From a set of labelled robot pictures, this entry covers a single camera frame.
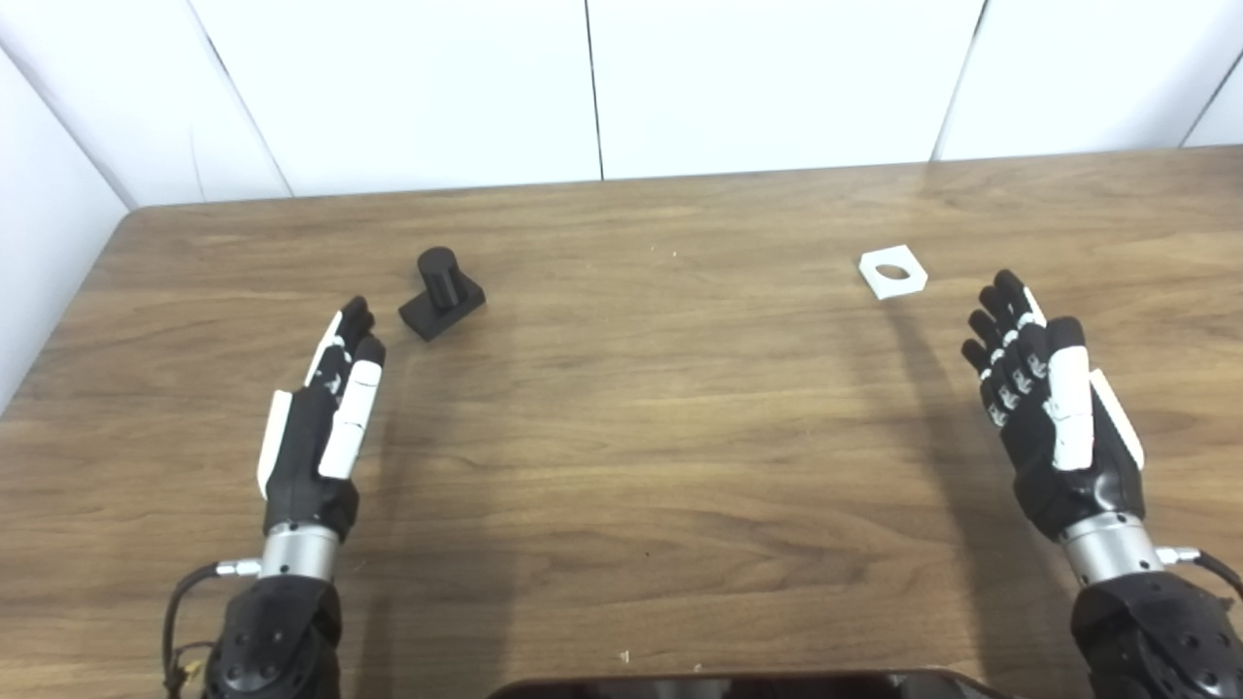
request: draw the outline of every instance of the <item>cable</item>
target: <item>cable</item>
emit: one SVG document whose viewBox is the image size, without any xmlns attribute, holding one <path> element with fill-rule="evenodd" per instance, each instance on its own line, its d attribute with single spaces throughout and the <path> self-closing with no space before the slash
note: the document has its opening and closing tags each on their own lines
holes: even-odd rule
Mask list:
<svg viewBox="0 0 1243 699">
<path fill-rule="evenodd" d="M 1209 556 L 1207 551 L 1201 551 L 1199 556 L 1196 556 L 1192 562 L 1224 580 L 1227 585 L 1234 588 L 1234 593 L 1243 599 L 1243 578 L 1239 577 L 1239 573 L 1234 572 L 1234 568 Z"/>
<path fill-rule="evenodd" d="M 173 595 L 168 598 L 168 608 L 164 611 L 164 631 L 160 636 L 160 659 L 164 668 L 164 689 L 168 692 L 169 699 L 180 697 L 181 685 L 185 684 L 185 670 L 178 664 L 181 653 L 198 647 L 196 643 L 190 643 L 174 650 L 173 631 L 177 627 L 177 609 L 181 606 L 181 597 L 185 597 L 185 593 L 195 585 L 205 580 L 220 577 L 220 573 L 216 572 L 219 565 L 219 562 L 211 562 L 190 572 L 190 575 L 183 577 L 177 583 L 177 587 L 173 588 Z"/>
</svg>

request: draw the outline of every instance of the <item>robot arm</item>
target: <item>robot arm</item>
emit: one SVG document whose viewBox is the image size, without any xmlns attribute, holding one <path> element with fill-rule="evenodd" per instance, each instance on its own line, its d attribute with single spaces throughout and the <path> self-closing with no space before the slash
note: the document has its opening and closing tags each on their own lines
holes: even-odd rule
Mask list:
<svg viewBox="0 0 1243 699">
<path fill-rule="evenodd" d="M 367 301 L 352 300 L 328 326 L 302 388 L 272 397 L 259 459 L 259 489 L 267 500 L 264 555 L 215 563 L 200 576 L 259 577 L 229 602 L 206 662 L 205 697 L 339 697 L 341 602 L 332 580 L 337 549 L 358 514 L 349 476 L 383 374 L 374 323 Z M 170 697 L 184 680 L 170 653 L 179 597 L 175 592 L 165 619 Z"/>
<path fill-rule="evenodd" d="M 1144 527 L 1144 450 L 1075 318 L 1045 321 L 1009 270 L 979 294 L 962 354 L 1014 464 L 1028 520 L 1079 580 L 1071 634 L 1100 699 L 1243 697 L 1243 646 L 1221 599 L 1165 570 L 1195 549 L 1156 547 Z"/>
</svg>

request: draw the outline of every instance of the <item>wood grain surface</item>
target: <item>wood grain surface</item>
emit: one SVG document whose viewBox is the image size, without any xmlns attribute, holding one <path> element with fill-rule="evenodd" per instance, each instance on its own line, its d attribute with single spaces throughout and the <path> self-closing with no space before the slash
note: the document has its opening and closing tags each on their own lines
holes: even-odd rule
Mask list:
<svg viewBox="0 0 1243 699">
<path fill-rule="evenodd" d="M 1080 317 L 1150 531 L 1241 565 L 1241 193 L 1222 148 L 137 211 L 0 422 L 0 685 L 159 693 L 172 585 L 259 553 L 271 391 L 363 294 L 347 697 L 924 667 L 1086 697 L 965 321 L 1003 266 Z M 931 280 L 879 302 L 858 259 L 901 243 Z M 425 345 L 397 307 L 431 245 L 488 305 Z"/>
</svg>

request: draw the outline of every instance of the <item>white wall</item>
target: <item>white wall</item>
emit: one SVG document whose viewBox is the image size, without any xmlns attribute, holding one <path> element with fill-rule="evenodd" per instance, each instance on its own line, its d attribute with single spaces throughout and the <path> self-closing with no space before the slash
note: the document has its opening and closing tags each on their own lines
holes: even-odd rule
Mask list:
<svg viewBox="0 0 1243 699">
<path fill-rule="evenodd" d="M 194 0 L 293 193 L 599 178 L 582 0 Z"/>
<path fill-rule="evenodd" d="M 184 0 L 2 0 L 0 46 L 127 205 L 288 195 Z"/>
<path fill-rule="evenodd" d="M 589 0 L 607 178 L 927 160 L 981 0 Z"/>
<path fill-rule="evenodd" d="M 1221 92 L 1213 98 L 1183 146 L 1227 146 L 1243 143 L 1243 68 L 1236 63 Z"/>
<path fill-rule="evenodd" d="M 1239 0 L 991 0 L 940 157 L 1177 147 L 1241 51 Z"/>
<path fill-rule="evenodd" d="M 0 412 L 126 214 L 0 52 Z"/>
</svg>

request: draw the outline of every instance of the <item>black 3d printed object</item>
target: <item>black 3d printed object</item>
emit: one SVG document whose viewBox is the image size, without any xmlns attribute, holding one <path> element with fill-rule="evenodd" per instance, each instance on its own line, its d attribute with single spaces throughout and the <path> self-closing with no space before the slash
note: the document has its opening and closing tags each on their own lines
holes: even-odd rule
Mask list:
<svg viewBox="0 0 1243 699">
<path fill-rule="evenodd" d="M 398 313 L 425 342 L 484 305 L 484 290 L 462 274 L 457 256 L 447 248 L 433 248 L 419 255 L 419 275 L 428 290 L 398 308 Z"/>
</svg>

